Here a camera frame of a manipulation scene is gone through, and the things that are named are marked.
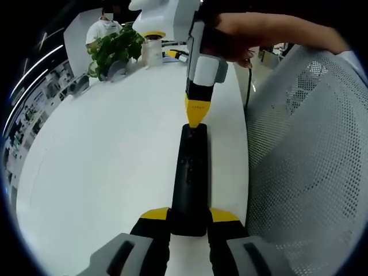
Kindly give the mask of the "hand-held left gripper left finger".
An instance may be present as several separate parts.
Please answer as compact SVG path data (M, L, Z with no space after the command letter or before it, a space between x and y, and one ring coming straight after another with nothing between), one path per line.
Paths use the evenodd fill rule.
M170 256L169 208L143 213L130 233L121 233L92 253L79 275L164 275Z

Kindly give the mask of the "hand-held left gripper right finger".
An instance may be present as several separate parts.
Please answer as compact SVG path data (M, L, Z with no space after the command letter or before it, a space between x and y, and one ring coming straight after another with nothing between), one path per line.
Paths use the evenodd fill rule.
M247 236L239 218L210 208L209 259L214 275L289 275L289 261L260 236Z

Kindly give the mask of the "person's right hand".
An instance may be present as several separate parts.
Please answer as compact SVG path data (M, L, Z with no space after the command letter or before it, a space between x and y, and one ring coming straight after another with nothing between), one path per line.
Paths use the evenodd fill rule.
M219 30L216 26L220 22L219 18L211 16L204 18L203 22L205 27L200 48L202 54L237 63L243 68L252 68L250 59L254 56L254 51L249 50L243 39Z

